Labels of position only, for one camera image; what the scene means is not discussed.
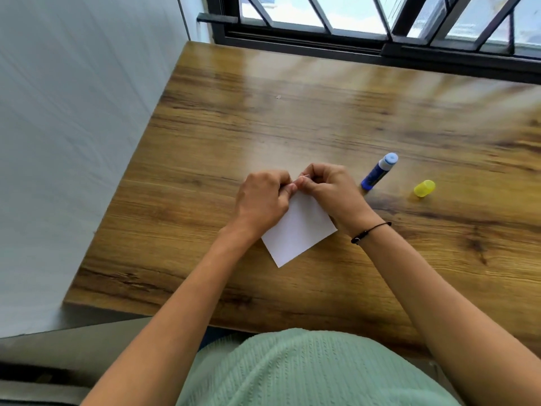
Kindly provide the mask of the person's left forearm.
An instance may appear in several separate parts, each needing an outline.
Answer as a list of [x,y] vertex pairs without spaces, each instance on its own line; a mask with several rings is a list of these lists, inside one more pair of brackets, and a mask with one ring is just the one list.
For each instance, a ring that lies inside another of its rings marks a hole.
[[174,406],[233,270],[274,226],[234,218],[187,279],[132,340],[81,406]]

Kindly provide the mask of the person's right forearm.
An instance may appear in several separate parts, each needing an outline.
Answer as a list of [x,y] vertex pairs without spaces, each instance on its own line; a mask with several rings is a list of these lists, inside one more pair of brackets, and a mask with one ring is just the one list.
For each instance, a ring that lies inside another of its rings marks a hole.
[[541,406],[541,359],[452,287],[387,223],[365,232],[357,244],[465,402]]

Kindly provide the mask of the person's left hand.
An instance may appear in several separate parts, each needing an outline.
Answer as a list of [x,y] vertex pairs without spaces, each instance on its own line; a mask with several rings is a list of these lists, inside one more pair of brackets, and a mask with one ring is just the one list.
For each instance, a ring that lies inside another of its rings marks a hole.
[[293,184],[286,170],[264,170],[250,173],[238,191],[234,222],[248,228],[255,238],[262,237],[288,212],[280,207],[280,187]]

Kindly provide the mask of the green knit top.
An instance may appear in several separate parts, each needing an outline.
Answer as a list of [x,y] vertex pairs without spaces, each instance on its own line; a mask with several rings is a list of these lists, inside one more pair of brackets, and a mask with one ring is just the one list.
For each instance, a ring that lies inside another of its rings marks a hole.
[[334,331],[209,327],[175,406],[460,406],[383,345]]

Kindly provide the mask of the blue glue stick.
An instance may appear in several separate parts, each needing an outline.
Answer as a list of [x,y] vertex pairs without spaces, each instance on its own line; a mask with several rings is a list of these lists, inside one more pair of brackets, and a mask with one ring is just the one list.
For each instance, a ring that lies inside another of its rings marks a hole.
[[364,191],[371,191],[373,187],[394,167],[398,162],[396,153],[388,153],[376,163],[370,173],[362,180],[360,187]]

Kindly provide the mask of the person's right hand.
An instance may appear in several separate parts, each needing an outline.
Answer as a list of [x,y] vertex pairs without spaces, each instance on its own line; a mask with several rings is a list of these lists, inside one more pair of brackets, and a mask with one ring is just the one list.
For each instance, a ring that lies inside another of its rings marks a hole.
[[311,163],[296,180],[321,184],[321,198],[315,198],[337,229],[354,238],[384,220],[365,201],[355,180],[344,166]]

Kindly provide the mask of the white paper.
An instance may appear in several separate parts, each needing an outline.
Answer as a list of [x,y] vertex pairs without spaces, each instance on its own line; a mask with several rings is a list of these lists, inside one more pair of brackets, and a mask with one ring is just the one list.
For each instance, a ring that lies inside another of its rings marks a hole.
[[337,231],[316,199],[298,190],[286,214],[265,232],[262,241],[280,268]]

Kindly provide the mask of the black window frame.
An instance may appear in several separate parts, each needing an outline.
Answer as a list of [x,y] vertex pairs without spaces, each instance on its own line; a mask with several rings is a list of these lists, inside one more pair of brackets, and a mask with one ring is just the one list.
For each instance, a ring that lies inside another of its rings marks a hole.
[[541,0],[206,0],[214,42],[541,86]]

